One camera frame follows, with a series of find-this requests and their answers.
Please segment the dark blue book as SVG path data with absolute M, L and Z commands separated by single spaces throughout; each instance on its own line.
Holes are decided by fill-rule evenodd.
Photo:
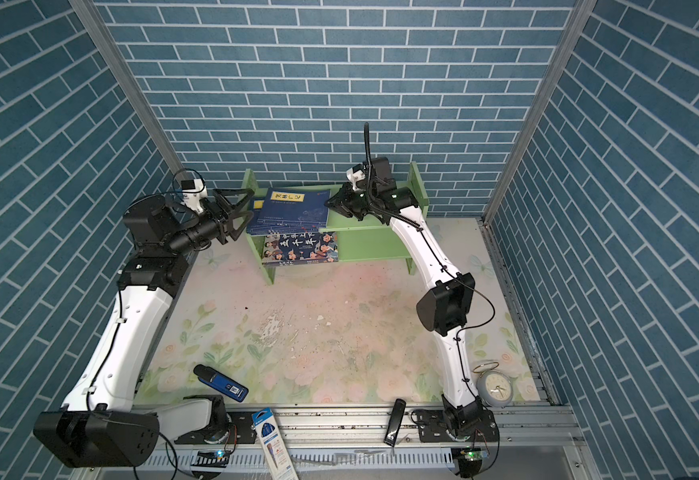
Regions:
M 276 190 L 253 202 L 253 218 L 246 232 L 252 236 L 317 232 L 329 216 L 329 190 Z

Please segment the colourful illustrated book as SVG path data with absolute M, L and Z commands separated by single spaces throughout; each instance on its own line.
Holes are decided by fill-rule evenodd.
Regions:
M 273 234 L 265 238 L 262 262 L 275 266 L 339 262 L 334 232 Z

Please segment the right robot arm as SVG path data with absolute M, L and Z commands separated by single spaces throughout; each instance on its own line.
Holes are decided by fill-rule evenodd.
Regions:
M 465 341 L 475 280 L 447 259 L 427 226 L 419 200 L 409 188 L 397 185 L 387 158 L 367 158 L 347 170 L 346 177 L 347 182 L 325 206 L 346 218 L 377 218 L 407 248 L 427 288 L 417 302 L 417 315 L 425 330 L 435 336 L 443 362 L 445 424 L 456 438 L 467 437 L 489 419 L 469 374 Z

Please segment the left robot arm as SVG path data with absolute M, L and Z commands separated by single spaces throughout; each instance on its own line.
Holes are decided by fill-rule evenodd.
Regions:
M 123 215 L 134 253 L 116 282 L 116 298 L 83 374 L 57 410 L 39 414 L 34 437 L 66 467 L 141 466 L 159 443 L 219 444 L 233 424 L 224 400 L 246 390 L 210 367 L 197 366 L 201 382 L 218 395 L 190 398 L 154 411 L 133 406 L 141 382 L 189 272 L 188 256 L 237 240 L 252 218 L 251 189 L 206 190 L 182 182 L 183 200 L 159 193 L 137 199 Z

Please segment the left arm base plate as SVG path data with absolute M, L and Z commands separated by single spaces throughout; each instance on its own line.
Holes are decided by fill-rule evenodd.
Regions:
M 212 420 L 201 430 L 180 436 L 177 444 L 182 445 L 252 445 L 255 442 L 253 411 L 227 412 L 225 420 Z

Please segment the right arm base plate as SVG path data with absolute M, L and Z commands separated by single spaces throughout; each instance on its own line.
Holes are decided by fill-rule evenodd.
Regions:
M 413 409 L 409 417 L 421 443 L 499 441 L 499 426 L 491 410 L 483 408 L 477 417 L 463 418 L 461 412 L 452 414 L 442 409 Z

